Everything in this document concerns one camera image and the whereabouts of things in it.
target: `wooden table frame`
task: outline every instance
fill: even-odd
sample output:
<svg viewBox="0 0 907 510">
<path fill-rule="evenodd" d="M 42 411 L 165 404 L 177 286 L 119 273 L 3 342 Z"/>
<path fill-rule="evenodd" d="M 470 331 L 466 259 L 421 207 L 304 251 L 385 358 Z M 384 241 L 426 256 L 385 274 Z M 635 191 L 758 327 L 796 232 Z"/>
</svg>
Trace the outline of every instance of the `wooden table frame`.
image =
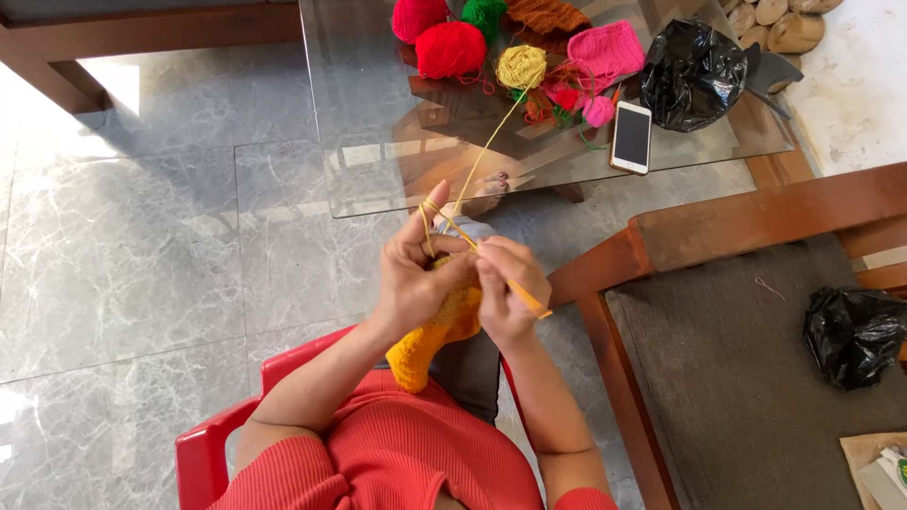
<svg viewBox="0 0 907 510">
<path fill-rule="evenodd" d="M 796 152 L 761 158 L 790 162 L 795 156 Z M 792 179 L 783 172 L 783 164 L 761 163 L 764 169 L 773 170 L 761 173 L 757 181 L 775 187 L 640 214 L 629 220 L 626 229 L 549 277 L 553 307 L 572 301 L 579 305 L 648 510 L 678 510 L 679 503 L 623 342 L 600 291 L 826 232 L 838 235 L 851 259 L 907 245 L 907 162 L 822 179 L 803 178 L 787 185 L 782 184 Z M 907 263 L 856 274 L 864 286 L 907 299 Z M 907 343 L 900 360 L 907 373 Z"/>
<path fill-rule="evenodd" d="M 0 13 L 0 62 L 68 113 L 110 106 L 76 59 L 302 40 L 299 6 L 227 5 L 16 24 Z"/>
</svg>

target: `yellow crochet work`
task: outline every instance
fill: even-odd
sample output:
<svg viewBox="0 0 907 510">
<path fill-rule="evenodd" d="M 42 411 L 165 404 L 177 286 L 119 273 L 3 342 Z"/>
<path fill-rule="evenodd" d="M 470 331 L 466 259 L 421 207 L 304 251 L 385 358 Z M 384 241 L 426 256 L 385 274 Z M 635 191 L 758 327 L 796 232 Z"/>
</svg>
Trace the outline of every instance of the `yellow crochet work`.
<svg viewBox="0 0 907 510">
<path fill-rule="evenodd" d="M 450 257 L 436 260 L 437 270 Z M 410 331 L 387 351 L 387 363 L 394 372 L 397 384 L 409 393 L 418 393 L 428 384 L 428 368 L 432 358 L 445 344 L 466 340 L 479 332 L 479 305 L 482 287 L 478 275 L 450 291 L 441 303 L 437 315 L 421 328 Z"/>
</svg>

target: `foot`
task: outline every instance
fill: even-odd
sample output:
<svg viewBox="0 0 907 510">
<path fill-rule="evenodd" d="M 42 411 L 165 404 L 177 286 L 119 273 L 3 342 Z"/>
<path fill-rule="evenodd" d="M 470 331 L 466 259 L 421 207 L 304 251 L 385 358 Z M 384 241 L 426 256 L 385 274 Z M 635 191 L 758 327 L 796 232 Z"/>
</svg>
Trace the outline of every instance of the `foot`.
<svg viewBox="0 0 907 510">
<path fill-rule="evenodd" d="M 463 201 L 460 204 L 459 212 L 454 211 L 455 202 L 446 203 L 441 208 L 444 216 L 452 218 L 455 215 L 460 215 L 467 218 L 475 218 L 497 207 L 503 197 L 500 193 L 507 191 L 507 172 L 498 172 L 482 179 L 480 182 L 486 182 L 486 184 L 475 193 L 476 198 Z M 440 215 L 435 216 L 434 226 L 437 227 L 442 221 L 444 221 L 444 218 Z"/>
</svg>

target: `glass coffee table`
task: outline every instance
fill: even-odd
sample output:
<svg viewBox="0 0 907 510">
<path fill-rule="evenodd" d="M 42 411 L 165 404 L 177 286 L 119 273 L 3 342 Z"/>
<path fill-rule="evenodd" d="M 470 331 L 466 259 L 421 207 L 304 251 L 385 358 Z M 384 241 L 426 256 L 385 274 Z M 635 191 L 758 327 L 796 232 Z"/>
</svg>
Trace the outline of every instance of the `glass coffee table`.
<svg viewBox="0 0 907 510">
<path fill-rule="evenodd" d="M 626 19 L 644 50 L 672 19 L 697 15 L 733 38 L 717 0 L 576 0 L 596 26 Z M 415 207 L 436 183 L 452 196 L 481 196 L 483 178 L 507 172 L 507 192 L 553 187 L 581 200 L 579 182 L 626 176 L 609 167 L 609 126 L 583 132 L 529 125 L 518 106 L 483 155 L 471 182 L 466 176 L 494 129 L 513 106 L 504 87 L 492 95 L 481 83 L 419 77 L 412 46 L 391 30 L 394 0 L 300 0 L 308 70 L 331 215 L 345 218 Z M 449 1 L 455 14 L 461 0 Z M 485 71 L 511 43 L 502 30 Z M 639 104 L 635 76 L 621 99 Z M 657 172 L 789 151 L 782 121 L 750 93 L 707 128 L 680 133 L 652 126 L 650 171 Z"/>
</svg>

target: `firewood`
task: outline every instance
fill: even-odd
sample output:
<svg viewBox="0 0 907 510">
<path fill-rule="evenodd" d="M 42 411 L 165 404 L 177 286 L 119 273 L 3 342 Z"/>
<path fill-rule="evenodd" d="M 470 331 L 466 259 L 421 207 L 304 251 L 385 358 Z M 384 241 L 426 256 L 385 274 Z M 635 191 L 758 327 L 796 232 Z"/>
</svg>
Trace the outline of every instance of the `firewood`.
<svg viewBox="0 0 907 510">
<path fill-rule="evenodd" d="M 823 15 L 838 5 L 843 0 L 790 0 L 791 10 L 797 13 L 807 13 L 810 15 Z"/>
<path fill-rule="evenodd" d="M 734 7 L 740 4 L 740 0 L 718 0 L 718 3 L 721 4 L 722 10 L 725 11 L 726 15 L 731 14 L 731 11 L 734 10 Z"/>
<path fill-rule="evenodd" d="M 825 34 L 821 16 L 787 13 L 768 31 L 768 50 L 777 54 L 803 54 L 815 48 Z"/>
<path fill-rule="evenodd" d="M 762 0 L 756 6 L 756 23 L 771 26 L 787 12 L 787 0 Z"/>
<path fill-rule="evenodd" d="M 727 17 L 734 29 L 734 35 L 740 37 L 756 24 L 756 9 L 750 4 L 738 5 Z"/>
<path fill-rule="evenodd" d="M 743 34 L 743 37 L 740 37 L 740 45 L 746 50 L 748 47 L 752 46 L 753 43 L 759 43 L 759 48 L 765 50 L 766 39 L 768 39 L 768 27 L 756 25 L 747 30 Z"/>
<path fill-rule="evenodd" d="M 800 58 L 800 55 L 798 55 L 798 54 L 782 54 L 781 56 L 783 56 L 787 60 L 787 62 L 793 64 L 794 67 L 796 67 L 797 69 L 803 69 L 803 60 Z M 768 87 L 768 93 L 779 93 L 779 92 L 783 91 L 785 88 L 787 88 L 787 85 L 789 85 L 791 83 L 793 83 L 793 82 L 791 82 L 790 80 L 788 80 L 786 82 L 775 83 L 774 85 Z"/>
</svg>

